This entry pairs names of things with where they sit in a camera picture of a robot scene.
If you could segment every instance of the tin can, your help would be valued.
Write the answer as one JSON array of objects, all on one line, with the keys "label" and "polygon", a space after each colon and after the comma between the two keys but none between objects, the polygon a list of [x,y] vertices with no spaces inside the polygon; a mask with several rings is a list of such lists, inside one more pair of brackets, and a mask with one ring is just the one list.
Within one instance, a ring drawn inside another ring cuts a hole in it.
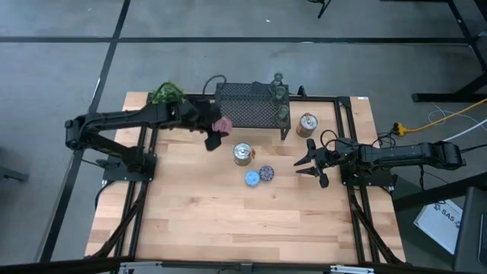
[{"label": "tin can", "polygon": [[296,126],[296,133],[303,138],[308,138],[313,134],[313,131],[318,127],[318,119],[309,113],[305,113]]},{"label": "tin can", "polygon": [[252,148],[246,143],[240,143],[234,147],[234,161],[239,166],[246,166],[252,161]]}]

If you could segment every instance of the blue lid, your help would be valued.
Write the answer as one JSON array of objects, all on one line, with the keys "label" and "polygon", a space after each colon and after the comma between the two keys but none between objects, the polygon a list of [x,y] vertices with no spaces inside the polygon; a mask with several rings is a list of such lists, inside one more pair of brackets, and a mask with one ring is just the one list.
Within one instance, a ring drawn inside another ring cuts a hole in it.
[{"label": "blue lid", "polygon": [[247,183],[248,186],[256,186],[259,184],[260,181],[260,175],[257,171],[249,171],[247,174],[245,174],[245,183]]}]

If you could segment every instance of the concrete floor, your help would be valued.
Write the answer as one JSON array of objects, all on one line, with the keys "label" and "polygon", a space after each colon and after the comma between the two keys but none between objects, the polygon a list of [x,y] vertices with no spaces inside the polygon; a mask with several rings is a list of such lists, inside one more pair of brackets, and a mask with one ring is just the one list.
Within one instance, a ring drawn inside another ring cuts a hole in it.
[{"label": "concrete floor", "polygon": [[[0,35],[111,36],[122,3],[4,0],[0,2]],[[487,30],[473,3],[457,5],[473,33]],[[316,19],[318,10],[319,5],[304,0],[132,0],[122,36],[461,36],[445,4],[340,0],[320,20]],[[487,52],[487,46],[480,46]],[[30,174],[26,183],[6,180],[0,186],[0,264],[35,260],[70,157],[63,142],[63,123],[88,108],[106,52],[106,44],[0,44],[0,116],[4,117],[0,164]],[[200,92],[205,80],[215,74],[225,74],[232,82],[267,82],[276,71],[284,73],[293,91],[303,85],[308,94],[369,97],[378,132],[389,130],[394,122],[408,127],[428,122],[428,113],[435,107],[414,104],[410,94],[455,91],[480,73],[471,50],[462,46],[120,44],[99,110],[119,110],[127,91],[149,91],[166,80],[179,83],[188,92]],[[438,105],[456,111],[468,104]],[[468,115],[482,120],[487,109],[478,107]],[[398,143],[434,142],[472,125],[471,120],[456,117],[443,126],[407,135]],[[483,129],[455,140],[462,148],[485,141]],[[481,150],[466,154],[468,165],[459,171],[425,169],[453,182],[485,171],[484,155]],[[85,157],[99,155],[88,152]],[[403,182],[397,195],[418,190],[417,167],[393,172]],[[54,260],[83,256],[101,174],[82,165]],[[429,188],[442,182],[425,177],[425,184]],[[447,269],[450,258],[441,248],[428,238],[415,241],[424,236],[412,226],[415,214],[413,210],[398,215],[407,260]]]}]

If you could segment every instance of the wooden table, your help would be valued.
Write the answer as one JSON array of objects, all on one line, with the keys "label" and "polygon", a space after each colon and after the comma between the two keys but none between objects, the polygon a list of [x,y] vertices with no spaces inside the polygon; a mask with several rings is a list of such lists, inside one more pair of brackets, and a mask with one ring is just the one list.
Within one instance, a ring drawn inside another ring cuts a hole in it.
[{"label": "wooden table", "polygon": [[[140,109],[147,93],[129,92],[124,110]],[[371,106],[352,97],[359,142],[376,138]],[[324,129],[337,131],[334,107],[324,102],[291,102],[292,129],[281,141],[274,129],[234,129],[213,152],[205,150],[205,134],[182,129],[158,134],[157,170],[149,184],[136,257],[149,260],[253,261],[265,263],[357,263],[351,213],[339,168],[325,169],[329,187],[318,179],[296,174],[293,163],[306,152],[305,139],[295,133],[299,117],[319,119],[314,132],[320,144]],[[345,110],[342,110],[347,129]],[[136,145],[140,129],[118,130],[115,140]],[[325,141],[333,139],[326,135]],[[256,158],[246,167],[233,162],[233,148],[246,142]],[[244,174],[271,165],[275,178],[251,188]],[[115,183],[100,197],[86,254],[96,252],[119,224],[127,183]],[[404,260],[403,246],[390,196],[368,187],[374,227]],[[127,254],[131,228],[123,254]],[[365,256],[370,260],[367,233],[362,228]]]}]

